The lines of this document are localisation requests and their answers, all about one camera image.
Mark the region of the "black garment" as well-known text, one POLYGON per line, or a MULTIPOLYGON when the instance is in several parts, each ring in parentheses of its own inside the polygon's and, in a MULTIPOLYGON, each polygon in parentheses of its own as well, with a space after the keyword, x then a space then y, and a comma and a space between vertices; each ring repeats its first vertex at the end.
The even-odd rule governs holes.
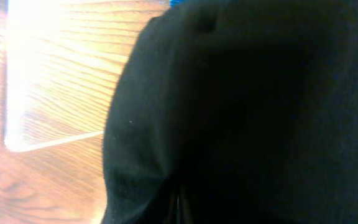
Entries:
POLYGON ((144 27, 103 223, 358 223, 358 1, 185 1, 144 27))

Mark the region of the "blue sequin garment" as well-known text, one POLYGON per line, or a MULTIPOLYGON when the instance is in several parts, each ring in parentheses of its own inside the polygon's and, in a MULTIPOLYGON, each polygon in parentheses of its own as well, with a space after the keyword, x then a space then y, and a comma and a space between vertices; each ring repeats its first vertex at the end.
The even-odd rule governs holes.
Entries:
POLYGON ((181 4, 182 2, 184 2, 185 0, 169 0, 170 6, 176 6, 178 4, 181 4))

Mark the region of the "clear plastic storage bin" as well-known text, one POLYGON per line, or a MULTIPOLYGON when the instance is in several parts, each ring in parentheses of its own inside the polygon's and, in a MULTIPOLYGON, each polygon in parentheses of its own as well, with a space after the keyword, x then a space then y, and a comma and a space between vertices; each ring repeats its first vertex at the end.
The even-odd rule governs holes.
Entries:
POLYGON ((138 33, 167 0, 10 1, 4 143, 26 152, 103 133, 138 33))

